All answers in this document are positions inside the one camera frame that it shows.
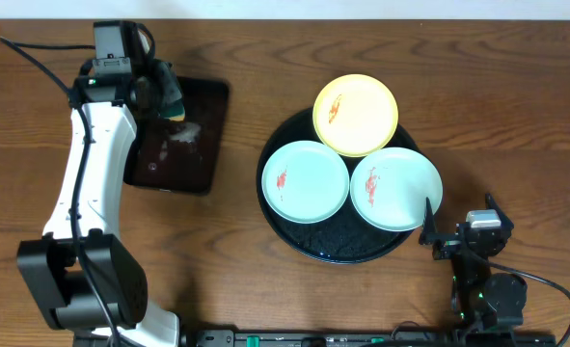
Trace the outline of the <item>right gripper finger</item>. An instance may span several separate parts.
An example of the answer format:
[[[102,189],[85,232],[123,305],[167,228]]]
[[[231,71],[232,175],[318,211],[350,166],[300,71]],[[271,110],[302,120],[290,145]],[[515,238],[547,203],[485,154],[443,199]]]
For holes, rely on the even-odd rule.
[[[421,236],[430,236],[437,233],[434,213],[430,198],[425,198],[424,219],[422,224]]]
[[[501,221],[501,226],[512,227],[512,221],[499,208],[498,204],[496,203],[492,195],[490,193],[486,193],[484,199],[485,199],[486,208],[494,210],[497,213],[499,220]]]

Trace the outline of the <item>green yellow sponge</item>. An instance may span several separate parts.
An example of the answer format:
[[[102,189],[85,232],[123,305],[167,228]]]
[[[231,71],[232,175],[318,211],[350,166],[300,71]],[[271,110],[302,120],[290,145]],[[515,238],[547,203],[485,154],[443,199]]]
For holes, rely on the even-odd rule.
[[[167,62],[159,62],[157,77],[162,91],[160,117],[170,121],[184,121],[183,92],[177,76],[172,70],[172,65]]]

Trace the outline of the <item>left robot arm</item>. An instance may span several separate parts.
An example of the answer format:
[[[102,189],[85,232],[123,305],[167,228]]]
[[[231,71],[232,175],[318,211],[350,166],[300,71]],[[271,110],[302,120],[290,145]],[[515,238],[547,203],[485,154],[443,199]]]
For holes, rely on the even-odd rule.
[[[176,117],[182,93],[168,63],[96,59],[68,88],[72,139],[60,195],[17,266],[46,324],[93,346],[178,346],[179,317],[154,303],[120,237],[122,181],[137,137],[132,111]]]

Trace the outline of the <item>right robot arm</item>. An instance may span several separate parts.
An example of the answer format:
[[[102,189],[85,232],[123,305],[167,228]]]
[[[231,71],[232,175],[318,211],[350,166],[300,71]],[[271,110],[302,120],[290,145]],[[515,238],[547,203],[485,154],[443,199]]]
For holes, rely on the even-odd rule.
[[[461,317],[452,341],[462,346],[514,346],[513,329],[524,323],[528,286],[518,275],[491,271],[489,258],[504,249],[514,225],[489,194],[485,205],[470,211],[448,234],[438,231],[426,200],[419,243],[432,247],[435,260],[451,263],[451,308]]]

